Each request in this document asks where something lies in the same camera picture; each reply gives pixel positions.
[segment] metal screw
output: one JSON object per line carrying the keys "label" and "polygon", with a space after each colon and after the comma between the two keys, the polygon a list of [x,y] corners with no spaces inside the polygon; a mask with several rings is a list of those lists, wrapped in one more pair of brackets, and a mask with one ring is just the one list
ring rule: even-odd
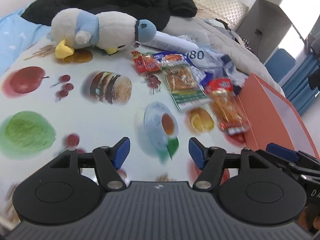
{"label": "metal screw", "polygon": [[208,189],[211,188],[211,183],[206,180],[201,180],[196,183],[196,187],[200,189]]}
{"label": "metal screw", "polygon": [[117,181],[117,180],[113,180],[113,181],[110,181],[107,186],[111,189],[120,189],[123,187],[123,184],[122,182],[120,181]]}

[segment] logo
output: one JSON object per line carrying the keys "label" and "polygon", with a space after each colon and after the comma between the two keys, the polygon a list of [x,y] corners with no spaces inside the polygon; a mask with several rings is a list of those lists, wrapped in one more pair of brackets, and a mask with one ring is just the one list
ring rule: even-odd
{"label": "logo", "polygon": [[160,60],[161,58],[164,57],[163,54],[158,54],[158,55],[153,55],[157,60]]}
{"label": "logo", "polygon": [[231,84],[228,81],[222,81],[222,82],[219,83],[219,86],[222,87],[222,88],[230,88]]}
{"label": "logo", "polygon": [[156,189],[162,189],[163,186],[159,184],[159,185],[155,186],[155,188],[156,188]]}
{"label": "logo", "polygon": [[320,193],[318,192],[318,194],[317,194],[317,190],[316,189],[313,190],[313,192],[311,193],[310,196],[320,199]]}

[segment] red snack wrapper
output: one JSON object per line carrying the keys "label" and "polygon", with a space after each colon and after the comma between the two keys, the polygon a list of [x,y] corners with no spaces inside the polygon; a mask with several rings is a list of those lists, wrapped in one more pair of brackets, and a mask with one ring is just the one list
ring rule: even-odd
{"label": "red snack wrapper", "polygon": [[138,51],[132,51],[133,61],[139,74],[156,72],[161,70],[161,63],[151,55],[142,55]]}
{"label": "red snack wrapper", "polygon": [[234,135],[250,128],[249,120],[233,97],[232,82],[229,78],[211,80],[204,91],[212,99],[210,106],[217,116],[221,130]]}

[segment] blue chair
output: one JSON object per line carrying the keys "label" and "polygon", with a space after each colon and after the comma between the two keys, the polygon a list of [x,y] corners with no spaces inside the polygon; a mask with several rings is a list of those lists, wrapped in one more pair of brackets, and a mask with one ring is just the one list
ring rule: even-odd
{"label": "blue chair", "polygon": [[306,56],[299,68],[282,86],[286,98],[293,104],[299,115],[302,115],[315,101],[315,95],[319,92],[316,88],[311,90],[308,76],[318,69],[319,62],[310,53]]}
{"label": "blue chair", "polygon": [[266,63],[266,68],[279,83],[295,65],[296,60],[285,49],[278,49]]}

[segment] green ice cream print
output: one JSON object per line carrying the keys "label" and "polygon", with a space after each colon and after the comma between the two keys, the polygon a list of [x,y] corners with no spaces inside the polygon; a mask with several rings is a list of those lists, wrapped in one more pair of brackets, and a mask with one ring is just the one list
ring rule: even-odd
{"label": "green ice cream print", "polygon": [[0,152],[14,159],[32,157],[51,147],[56,133],[40,114],[22,111],[2,122]]}

